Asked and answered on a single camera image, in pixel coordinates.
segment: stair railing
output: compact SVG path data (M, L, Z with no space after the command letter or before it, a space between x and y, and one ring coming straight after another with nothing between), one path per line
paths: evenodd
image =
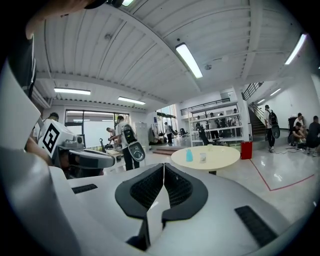
M262 85L264 82L250 83L248 88L243 92L242 97L246 101L248 100Z
M249 105L253 113L260 119L260 121L264 124L264 112L253 102Z

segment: ceiling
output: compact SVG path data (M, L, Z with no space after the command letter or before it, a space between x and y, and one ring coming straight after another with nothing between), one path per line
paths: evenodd
M53 104L87 101L154 111L234 84L290 76L284 62L302 32L273 0L134 0L120 9L104 4L42 24L35 33L36 87ZM177 55L182 42L202 78ZM91 95L55 93L54 87ZM119 96L146 104L133 106Z

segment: qr code sign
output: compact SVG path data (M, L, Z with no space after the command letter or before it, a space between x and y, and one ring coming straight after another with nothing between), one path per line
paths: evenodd
M45 136L43 138L43 144L46 147L46 149L52 153L52 150L58 140L59 137L58 130L54 127L53 124L50 124L48 130L45 133Z

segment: fluorescent light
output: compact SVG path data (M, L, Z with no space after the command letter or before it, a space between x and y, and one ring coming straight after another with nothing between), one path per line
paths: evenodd
M113 113L106 113L106 112L91 112L85 111L84 114L94 114L94 115L104 115L104 116L113 116Z
M123 5L123 6L128 6L128 5L130 5L133 1L134 1L134 0L124 0L123 3L122 3L122 5Z
M289 65L293 59L296 57L296 55L298 54L298 52L300 51L302 45L304 44L305 40L307 38L307 34L302 34L300 36L300 39L298 41L298 43L296 44L293 52L291 53L291 55L289 56L289 58L286 60L286 62L284 63L285 65Z
M279 88L278 90L276 90L274 93L271 93L270 96L274 95L275 93L279 92L281 90L281 88Z
M198 64L196 63L194 57L192 56L186 44L185 43L179 44L175 49L184 59L186 64L189 66L194 76L196 78L202 78L203 75L198 67Z
M146 104L143 101L139 101L139 100L135 100L135 99L131 99L131 98L124 98L124 97L119 97L118 101L132 102L132 103L137 103L137 104L141 104L141 105Z
M82 122L82 119L73 119L74 122Z
M67 114L82 114L83 111L73 111L73 110L71 110L71 111L67 111L66 113Z
M90 95L91 91L89 90L78 90L78 89L66 89L66 88L54 88L56 93L66 93L66 94L83 94Z

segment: handrail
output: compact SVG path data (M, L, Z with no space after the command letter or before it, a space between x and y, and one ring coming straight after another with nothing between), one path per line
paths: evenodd
M252 107L253 113L263 122L265 113L253 102L250 104L250 106Z
M264 82L250 83L247 89L243 93L244 100L248 100L262 85Z
M226 102L230 102L230 98L223 98L223 99L207 102L207 103L200 104L200 105L195 105L195 106L192 106L192 107L183 108L183 109L180 110L181 111L181 116L186 115L187 112L188 112L188 109L189 110L197 110L197 109L201 109L201 108L206 107L206 106L217 105L219 103L226 103Z

